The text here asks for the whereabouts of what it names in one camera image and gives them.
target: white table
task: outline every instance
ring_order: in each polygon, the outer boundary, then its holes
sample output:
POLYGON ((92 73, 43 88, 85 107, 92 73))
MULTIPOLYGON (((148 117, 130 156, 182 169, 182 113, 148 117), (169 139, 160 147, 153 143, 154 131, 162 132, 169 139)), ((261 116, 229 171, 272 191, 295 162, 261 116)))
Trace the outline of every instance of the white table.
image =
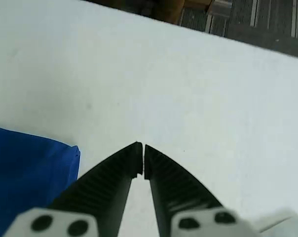
MULTIPOLYGON (((0 0, 0 127, 78 145, 80 175, 149 144, 257 228, 298 213, 297 58, 78 0, 0 0)), ((136 235, 158 236, 141 178, 120 230, 136 235)))

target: blue fabric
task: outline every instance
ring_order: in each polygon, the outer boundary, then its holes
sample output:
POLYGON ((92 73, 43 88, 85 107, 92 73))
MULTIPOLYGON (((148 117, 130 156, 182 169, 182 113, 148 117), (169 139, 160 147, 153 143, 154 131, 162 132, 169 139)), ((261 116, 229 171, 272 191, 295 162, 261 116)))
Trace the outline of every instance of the blue fabric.
POLYGON ((45 207, 77 179, 77 146, 0 128, 0 236, 17 214, 45 207))

